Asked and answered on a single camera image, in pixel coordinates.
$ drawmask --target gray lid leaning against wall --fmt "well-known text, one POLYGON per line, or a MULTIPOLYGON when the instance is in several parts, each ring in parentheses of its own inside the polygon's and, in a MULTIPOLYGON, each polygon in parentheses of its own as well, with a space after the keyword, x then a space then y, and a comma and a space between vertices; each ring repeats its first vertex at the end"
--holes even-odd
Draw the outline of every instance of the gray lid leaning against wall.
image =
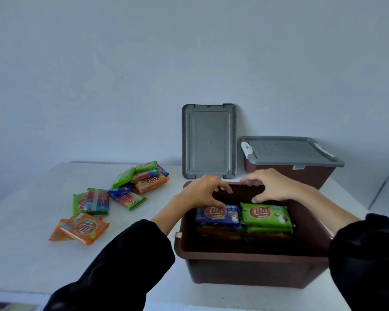
POLYGON ((312 138, 243 136, 241 147, 246 158, 254 165, 344 166, 341 159, 324 150, 312 138))
POLYGON ((183 176, 195 179, 236 176, 236 106, 198 106, 182 109, 183 176))

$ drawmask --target brown plastic storage box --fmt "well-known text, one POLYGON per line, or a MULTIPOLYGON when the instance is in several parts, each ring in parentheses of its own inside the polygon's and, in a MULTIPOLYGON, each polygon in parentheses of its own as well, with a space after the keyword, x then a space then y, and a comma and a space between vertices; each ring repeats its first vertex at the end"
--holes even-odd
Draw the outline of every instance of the brown plastic storage box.
MULTIPOLYGON (((230 183, 233 194, 215 192, 225 204, 250 203, 264 186, 248 187, 230 183)), ((330 236, 302 204, 287 200, 267 202, 288 207, 293 237, 284 241, 226 241, 198 238, 196 210, 187 212, 175 239, 176 254, 186 260, 195 283, 305 288, 328 267, 330 236)))
POLYGON ((283 175, 320 189, 344 162, 324 150, 315 140, 296 136, 243 136, 247 173, 274 168, 283 175))

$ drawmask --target stack of soap packages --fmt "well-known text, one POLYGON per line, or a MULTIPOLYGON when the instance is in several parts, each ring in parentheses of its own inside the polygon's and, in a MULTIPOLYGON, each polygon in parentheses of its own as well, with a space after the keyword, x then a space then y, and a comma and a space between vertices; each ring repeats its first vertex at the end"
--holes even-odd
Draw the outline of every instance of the stack of soap packages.
POLYGON ((131 211, 146 200, 142 193, 165 184, 168 176, 169 173, 154 160, 121 173, 108 194, 131 211))
POLYGON ((240 212, 237 205, 226 205, 224 209, 214 206, 197 208, 195 221, 201 237, 222 240, 241 238, 240 212))
POLYGON ((61 219, 52 232, 50 241, 78 240, 87 246, 92 245, 109 223, 102 220, 108 215, 108 191, 89 188, 87 192, 74 194, 72 201, 72 217, 61 219))
POLYGON ((285 206, 241 203, 243 235, 249 240, 287 240, 292 223, 285 206))

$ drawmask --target white table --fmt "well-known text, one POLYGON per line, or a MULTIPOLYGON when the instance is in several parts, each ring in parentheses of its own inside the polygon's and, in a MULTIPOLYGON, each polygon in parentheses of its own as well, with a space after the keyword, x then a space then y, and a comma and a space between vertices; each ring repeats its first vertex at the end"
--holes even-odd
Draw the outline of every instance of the white table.
MULTIPOLYGON (((116 164, 60 163, 0 202, 0 301, 46 304, 56 289, 76 281, 100 250, 122 230, 140 219, 151 219, 187 181, 181 166, 163 166, 170 181, 145 194, 147 201, 128 211, 110 201, 105 218, 109 229, 90 247, 76 241, 50 242, 59 219, 72 212, 72 194, 88 187, 107 189, 117 175, 131 167, 116 164)), ((353 214, 367 210, 334 180, 321 191, 353 214)), ((169 235, 174 243, 175 229, 169 235)), ((145 310, 348 310, 329 271, 305 289, 194 284, 184 260, 176 263, 148 293, 145 310)))

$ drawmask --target black sleeve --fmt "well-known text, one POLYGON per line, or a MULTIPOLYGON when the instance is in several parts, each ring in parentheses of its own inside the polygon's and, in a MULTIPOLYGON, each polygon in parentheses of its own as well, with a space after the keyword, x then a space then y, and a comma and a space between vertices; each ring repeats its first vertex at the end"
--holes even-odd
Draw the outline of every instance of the black sleeve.
POLYGON ((389 310, 389 218, 368 214, 337 232, 330 272, 353 310, 389 310))
POLYGON ((44 311, 143 310, 146 294, 175 261, 170 240, 148 220, 116 236, 77 282, 52 294, 44 311))

